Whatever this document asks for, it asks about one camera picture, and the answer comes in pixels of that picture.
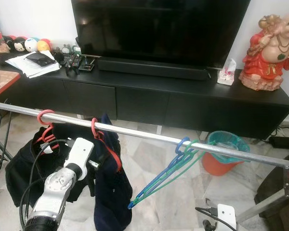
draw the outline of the television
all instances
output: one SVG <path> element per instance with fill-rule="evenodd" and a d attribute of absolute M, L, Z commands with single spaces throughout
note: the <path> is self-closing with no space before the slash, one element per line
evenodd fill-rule
<path fill-rule="evenodd" d="M 83 54 L 119 64 L 205 69 L 223 67 L 249 2 L 72 0 L 72 5 Z"/>

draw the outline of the power adapter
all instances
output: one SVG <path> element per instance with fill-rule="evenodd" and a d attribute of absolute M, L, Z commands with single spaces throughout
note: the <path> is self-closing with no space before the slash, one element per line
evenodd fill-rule
<path fill-rule="evenodd" d="M 274 148 L 289 149 L 289 137 L 271 136 L 269 138 L 269 143 Z"/>

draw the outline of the teal plastic bag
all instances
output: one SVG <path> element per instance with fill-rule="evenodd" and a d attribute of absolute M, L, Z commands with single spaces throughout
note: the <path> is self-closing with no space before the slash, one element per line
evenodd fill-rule
<path fill-rule="evenodd" d="M 239 150 L 243 152 L 250 152 L 248 144 L 235 134 L 227 131 L 215 131 L 208 137 L 208 143 L 214 143 L 216 146 Z M 215 159 L 223 164 L 230 164 L 234 162 L 247 161 L 235 157 L 228 157 L 220 154 L 211 153 Z"/>

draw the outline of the metal rod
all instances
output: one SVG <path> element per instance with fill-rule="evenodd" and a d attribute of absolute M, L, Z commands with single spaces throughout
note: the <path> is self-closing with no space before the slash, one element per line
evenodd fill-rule
<path fill-rule="evenodd" d="M 236 217 L 237 223 L 241 223 L 285 200 L 289 197 L 285 196 L 284 189 L 279 190 L 278 192 L 274 193 L 272 196 L 266 198 L 265 200 L 261 201 L 260 203 L 256 204 L 252 208 L 246 210 L 245 212 L 241 213 Z"/>
<path fill-rule="evenodd" d="M 26 114 L 29 116 L 31 115 L 38 116 L 38 114 L 41 112 L 39 110 L 14 106 L 14 105 L 5 104 L 5 103 L 0 103 L 0 109 L 17 112 L 21 114 Z M 77 124 L 77 125 L 81 125 L 85 127 L 91 127 L 91 121 L 68 117 L 65 115 L 47 113 L 43 115 L 42 118 Z M 181 139 L 177 139 L 177 138 L 161 136 L 161 135 L 152 134 L 148 132 L 137 131 L 137 130 L 128 129 L 128 128 L 121 128 L 121 127 L 116 127 L 113 125 L 102 124 L 102 123 L 95 123 L 95 128 L 98 128 L 101 130 L 113 131 L 113 132 L 117 132 L 120 134 L 126 134 L 126 135 L 135 136 L 135 137 L 145 138 L 145 139 L 164 141 L 164 142 L 168 142 L 172 144 L 178 144 L 181 141 Z M 186 141 L 183 143 L 183 146 L 186 147 L 189 143 L 190 143 L 189 141 Z M 263 155 L 257 155 L 257 154 L 242 152 L 238 150 L 203 144 L 203 143 L 194 143 L 192 144 L 192 147 L 197 150 L 202 150 L 202 151 L 216 153 L 216 154 L 223 154 L 226 156 L 236 157 L 236 158 L 244 159 L 244 160 L 257 161 L 260 163 L 274 165 L 278 167 L 289 166 L 289 160 L 283 160 L 283 159 L 278 159 L 278 158 L 273 158 L 273 157 L 268 157 L 268 156 L 263 156 Z"/>

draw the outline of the orange bucket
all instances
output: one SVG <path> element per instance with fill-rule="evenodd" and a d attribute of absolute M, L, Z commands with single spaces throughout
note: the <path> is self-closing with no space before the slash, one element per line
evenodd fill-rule
<path fill-rule="evenodd" d="M 205 153 L 202 158 L 204 169 L 214 176 L 222 176 L 230 171 L 234 166 L 243 163 L 244 161 L 223 164 L 214 158 L 210 153 Z"/>

